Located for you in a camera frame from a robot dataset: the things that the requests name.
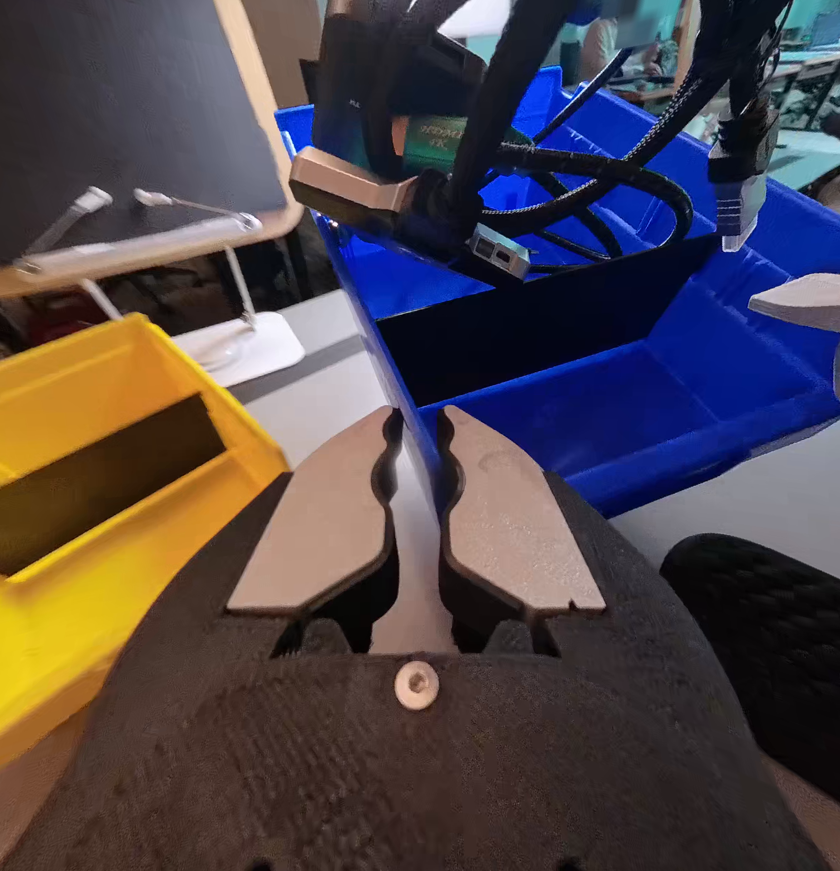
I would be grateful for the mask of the small silver adapter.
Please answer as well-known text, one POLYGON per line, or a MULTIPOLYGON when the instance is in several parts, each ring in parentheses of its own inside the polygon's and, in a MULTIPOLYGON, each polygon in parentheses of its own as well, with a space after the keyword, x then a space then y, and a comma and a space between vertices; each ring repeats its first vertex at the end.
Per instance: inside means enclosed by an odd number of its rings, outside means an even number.
POLYGON ((518 281, 531 269, 530 249, 482 223, 476 225, 468 246, 476 259, 518 281))

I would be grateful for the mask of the black adapter box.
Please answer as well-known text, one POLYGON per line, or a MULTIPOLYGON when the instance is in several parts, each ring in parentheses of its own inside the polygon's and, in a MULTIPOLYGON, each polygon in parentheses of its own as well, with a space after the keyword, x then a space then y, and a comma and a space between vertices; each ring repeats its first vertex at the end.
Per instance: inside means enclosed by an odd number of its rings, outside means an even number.
POLYGON ((464 2, 329 2, 315 72, 313 146, 381 179, 417 173, 393 122, 466 119, 486 62, 439 31, 464 2))

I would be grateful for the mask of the blue plastic bin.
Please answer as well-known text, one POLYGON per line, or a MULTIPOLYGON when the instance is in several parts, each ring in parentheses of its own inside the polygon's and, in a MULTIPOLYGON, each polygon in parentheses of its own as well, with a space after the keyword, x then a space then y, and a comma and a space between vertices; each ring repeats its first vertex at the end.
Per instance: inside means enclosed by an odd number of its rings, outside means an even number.
POLYGON ((314 215, 431 476, 446 405, 502 433, 606 517, 840 419, 837 336, 748 308, 790 279, 840 274, 840 215, 769 180, 756 229, 724 253, 707 147, 678 136, 650 168, 689 194, 687 238, 657 250, 671 210, 616 188, 593 210, 625 257, 579 265, 522 237, 534 261, 576 265, 540 289, 490 289, 314 215))

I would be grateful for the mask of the bronze metal hub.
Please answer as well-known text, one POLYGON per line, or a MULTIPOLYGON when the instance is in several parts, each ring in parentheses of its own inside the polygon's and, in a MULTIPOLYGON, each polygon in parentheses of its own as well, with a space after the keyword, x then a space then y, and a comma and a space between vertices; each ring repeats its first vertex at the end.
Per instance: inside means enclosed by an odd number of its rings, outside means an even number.
POLYGON ((315 147, 292 161, 289 185, 295 200, 340 225, 392 235, 409 214, 419 178, 390 182, 315 147))

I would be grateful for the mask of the black board with wooden rim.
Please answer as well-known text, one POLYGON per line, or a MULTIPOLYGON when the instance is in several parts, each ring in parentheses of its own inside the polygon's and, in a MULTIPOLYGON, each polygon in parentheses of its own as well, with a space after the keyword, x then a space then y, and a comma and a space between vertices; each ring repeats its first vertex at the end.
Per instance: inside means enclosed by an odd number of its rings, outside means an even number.
POLYGON ((275 110, 241 2, 0 2, 0 298, 291 233, 275 110))

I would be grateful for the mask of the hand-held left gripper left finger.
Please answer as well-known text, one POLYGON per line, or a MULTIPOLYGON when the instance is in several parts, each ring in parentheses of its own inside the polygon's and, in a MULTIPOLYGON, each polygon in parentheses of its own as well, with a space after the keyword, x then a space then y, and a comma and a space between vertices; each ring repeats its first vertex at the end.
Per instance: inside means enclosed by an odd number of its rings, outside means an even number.
POLYGON ((231 613, 307 617, 377 572, 393 547, 390 502, 403 416, 382 406, 292 473, 240 580, 231 613))

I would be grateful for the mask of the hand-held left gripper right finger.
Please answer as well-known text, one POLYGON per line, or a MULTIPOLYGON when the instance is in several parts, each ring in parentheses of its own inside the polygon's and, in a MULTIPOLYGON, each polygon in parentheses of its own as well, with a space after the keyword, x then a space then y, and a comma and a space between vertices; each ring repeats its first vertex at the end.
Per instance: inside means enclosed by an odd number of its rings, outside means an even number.
POLYGON ((599 614, 606 603, 539 464, 454 405, 441 410, 442 458, 457 477, 442 530, 459 581, 522 617, 599 614))

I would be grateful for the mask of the yellow plastic bin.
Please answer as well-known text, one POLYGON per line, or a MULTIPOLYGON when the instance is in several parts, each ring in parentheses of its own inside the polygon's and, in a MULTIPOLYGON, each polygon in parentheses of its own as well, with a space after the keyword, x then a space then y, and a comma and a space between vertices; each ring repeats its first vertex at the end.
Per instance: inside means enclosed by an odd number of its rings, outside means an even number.
POLYGON ((141 313, 0 362, 0 767, 97 695, 175 574, 289 470, 141 313))

